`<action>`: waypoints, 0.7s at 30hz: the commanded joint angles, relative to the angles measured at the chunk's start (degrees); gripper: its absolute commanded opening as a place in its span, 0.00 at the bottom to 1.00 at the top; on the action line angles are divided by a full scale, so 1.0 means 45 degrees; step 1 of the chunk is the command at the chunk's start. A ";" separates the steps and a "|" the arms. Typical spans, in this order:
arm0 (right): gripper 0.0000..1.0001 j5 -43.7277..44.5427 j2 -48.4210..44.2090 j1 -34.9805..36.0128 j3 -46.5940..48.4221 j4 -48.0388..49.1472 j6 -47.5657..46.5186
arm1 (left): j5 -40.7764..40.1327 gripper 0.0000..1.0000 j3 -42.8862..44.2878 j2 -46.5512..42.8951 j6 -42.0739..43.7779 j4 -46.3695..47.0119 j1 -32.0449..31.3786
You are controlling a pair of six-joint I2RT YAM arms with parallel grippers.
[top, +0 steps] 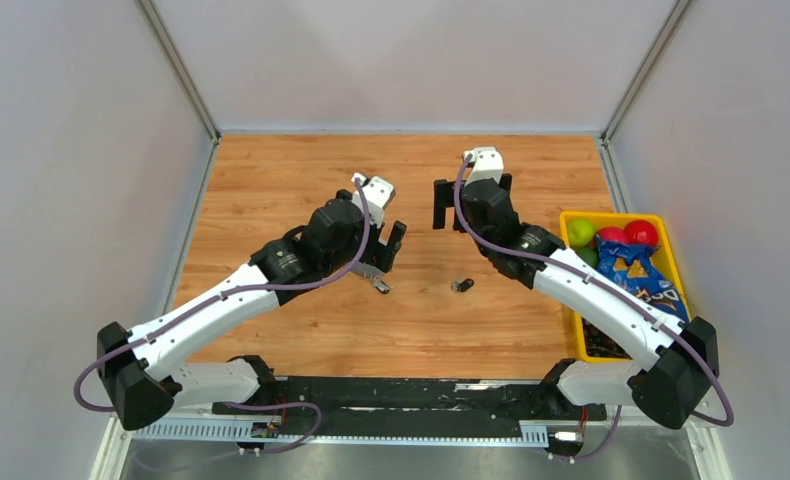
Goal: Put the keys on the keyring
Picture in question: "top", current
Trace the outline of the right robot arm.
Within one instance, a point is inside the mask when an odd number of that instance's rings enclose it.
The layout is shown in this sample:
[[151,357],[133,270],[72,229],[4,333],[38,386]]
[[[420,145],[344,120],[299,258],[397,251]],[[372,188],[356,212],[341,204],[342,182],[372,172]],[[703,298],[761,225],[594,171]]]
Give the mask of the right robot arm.
[[680,429],[691,417],[718,426],[735,420],[719,380],[717,333],[696,316],[684,320],[621,289],[550,231],[523,223],[512,207],[511,177],[433,184],[433,229],[446,212],[504,277],[581,314],[627,354],[624,361],[559,361],[545,376],[542,403],[555,417],[590,404],[632,406],[650,420]]

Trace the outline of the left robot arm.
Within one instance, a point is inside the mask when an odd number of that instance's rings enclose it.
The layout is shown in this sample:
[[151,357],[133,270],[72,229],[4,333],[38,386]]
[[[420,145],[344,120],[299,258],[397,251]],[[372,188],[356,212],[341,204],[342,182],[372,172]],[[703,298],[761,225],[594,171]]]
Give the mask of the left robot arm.
[[309,221],[266,243],[227,278],[183,306],[126,329],[117,322],[97,334],[97,372],[121,426],[147,427],[174,409],[241,403],[268,412],[277,399],[273,375],[260,357],[190,364],[188,358],[227,331],[296,297],[354,273],[391,270],[406,227],[395,222],[381,240],[395,188],[380,177],[359,178]]

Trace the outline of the metal keyring plate with rings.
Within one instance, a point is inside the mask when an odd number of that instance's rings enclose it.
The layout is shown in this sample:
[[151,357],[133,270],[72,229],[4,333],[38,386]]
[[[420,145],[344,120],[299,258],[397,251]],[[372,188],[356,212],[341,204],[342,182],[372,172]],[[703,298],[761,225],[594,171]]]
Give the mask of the metal keyring plate with rings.
[[391,291],[390,286],[383,280],[384,272],[373,265],[358,262],[351,268],[351,272],[368,280],[371,286],[381,294],[388,294]]

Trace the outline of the black headed key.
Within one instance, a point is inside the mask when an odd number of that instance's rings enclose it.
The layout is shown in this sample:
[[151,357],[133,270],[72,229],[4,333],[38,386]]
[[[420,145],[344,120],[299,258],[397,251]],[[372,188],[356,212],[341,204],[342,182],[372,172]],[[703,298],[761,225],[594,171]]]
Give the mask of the black headed key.
[[475,281],[471,277],[467,277],[462,272],[458,273],[455,276],[454,281],[451,283],[451,290],[455,293],[464,293],[471,289],[475,284]]

